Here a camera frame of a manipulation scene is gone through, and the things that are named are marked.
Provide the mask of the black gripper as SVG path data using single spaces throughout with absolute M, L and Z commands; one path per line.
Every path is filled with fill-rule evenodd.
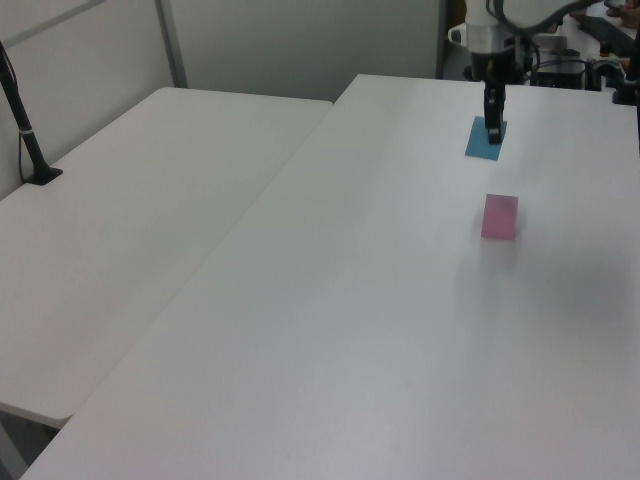
M 518 80 L 515 49 L 498 53 L 471 53 L 471 75 L 474 81 L 485 82 L 484 121 L 490 145 L 501 144 L 504 138 L 504 84 Z

